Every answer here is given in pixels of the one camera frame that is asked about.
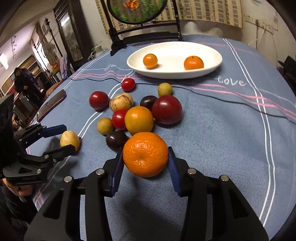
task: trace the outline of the screw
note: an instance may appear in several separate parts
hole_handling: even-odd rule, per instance
[[[226,175],[222,175],[221,180],[224,181],[224,182],[227,182],[229,180],[229,177],[226,176]]]
[[[69,182],[72,181],[72,177],[71,177],[71,176],[66,176],[66,177],[64,178],[64,181],[67,182],[67,183],[69,183]]]
[[[97,175],[103,175],[105,173],[104,169],[100,168],[98,170],[96,170],[96,174]]]
[[[194,168],[189,168],[189,169],[187,170],[187,172],[188,172],[190,175],[193,175],[193,174],[196,173],[196,170],[195,170]]]

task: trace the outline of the clothing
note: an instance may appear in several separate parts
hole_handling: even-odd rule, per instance
[[[43,96],[34,81],[34,75],[27,69],[22,69],[22,74],[15,77],[14,88],[18,93],[23,93],[25,97],[40,108],[43,104]]]
[[[26,202],[22,202],[18,196],[12,193],[7,186],[1,187],[2,201],[0,202],[0,209],[9,218],[15,218],[27,223],[31,223],[37,209],[32,201],[32,197],[25,197]]]
[[[22,202],[5,185],[0,188],[0,240],[21,241],[37,209],[31,196]]]

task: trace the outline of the ceiling light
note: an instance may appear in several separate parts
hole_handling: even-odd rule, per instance
[[[61,22],[61,27],[65,25],[66,22],[68,22],[70,19],[70,17],[66,17],[66,19],[64,21]]]
[[[9,68],[9,65],[7,63],[7,58],[5,57],[4,54],[0,55],[0,62],[4,66],[4,68],[7,70]]]

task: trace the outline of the electrical wire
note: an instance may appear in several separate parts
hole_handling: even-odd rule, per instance
[[[71,79],[71,78],[68,78],[68,80],[73,80],[73,81],[80,81],[80,80],[91,80],[91,81],[95,81],[95,82],[103,82],[105,80],[115,80],[117,83],[121,84],[121,82],[119,82],[118,80],[114,79],[114,78],[107,78],[107,79],[104,79],[104,80],[93,80],[93,79],[89,79],[89,78],[83,78],[83,79],[80,79],[80,80],[75,80],[75,79]],[[136,83],[136,85],[153,85],[153,86],[159,86],[158,84],[151,84],[151,83]],[[250,108],[252,108],[253,110],[259,112],[259,113],[263,113],[263,114],[266,114],[268,116],[272,116],[272,117],[276,117],[276,118],[283,118],[283,119],[286,119],[288,120],[289,122],[293,123],[294,125],[296,125],[296,123],[294,123],[293,121],[289,120],[288,117],[286,116],[282,116],[282,115],[273,115],[273,114],[269,114],[269,113],[265,113],[265,112],[262,112],[260,110],[258,110],[257,108],[249,105],[249,104],[246,104],[246,103],[243,103],[243,102],[238,102],[238,101],[231,101],[231,100],[224,100],[224,99],[220,99],[218,97],[214,97],[214,96],[211,96],[211,95],[205,95],[205,94],[200,94],[200,93],[196,93],[194,92],[193,90],[191,89],[187,89],[185,87],[181,87],[181,86],[174,86],[174,88],[179,88],[179,89],[184,89],[184,90],[188,90],[188,91],[191,91],[192,93],[194,94],[197,94],[197,95],[200,95],[200,96],[204,96],[204,97],[210,97],[210,98],[213,98],[213,99],[216,99],[216,100],[219,100],[219,101],[223,101],[223,102],[226,102],[226,103],[231,103],[231,104],[241,104],[241,105],[245,105],[245,106],[248,106]]]
[[[266,30],[266,27],[264,27],[263,32],[262,32],[260,38],[258,38],[258,26],[257,26],[257,38],[256,38],[255,40],[251,41],[248,45],[250,46],[252,43],[256,42],[256,49],[257,49],[257,44],[258,44],[258,42],[260,42],[260,40],[262,39],[265,30]]]
[[[276,48],[276,42],[275,42],[275,40],[274,40],[274,35],[271,34],[271,36],[272,36],[272,39],[273,39],[273,41],[274,41],[274,47]],[[278,55],[277,55],[277,49],[276,49],[276,68],[278,68]]]

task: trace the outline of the small yellow fruit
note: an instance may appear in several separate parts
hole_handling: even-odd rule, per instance
[[[154,126],[152,113],[143,106],[134,106],[124,117],[124,123],[131,135],[139,132],[150,132]]]
[[[171,95],[173,92],[173,88],[169,83],[161,83],[157,88],[157,92],[159,97],[163,95]]]
[[[115,112],[120,109],[130,109],[133,106],[133,97],[129,93],[117,95],[109,102],[110,109]]]
[[[109,132],[114,130],[114,126],[112,125],[112,120],[108,117],[100,119],[96,128],[98,132],[101,133],[102,135],[107,135]]]
[[[60,143],[60,146],[73,145],[76,151],[78,151],[80,147],[80,139],[78,135],[73,131],[65,131],[62,134],[62,137],[59,143]]]

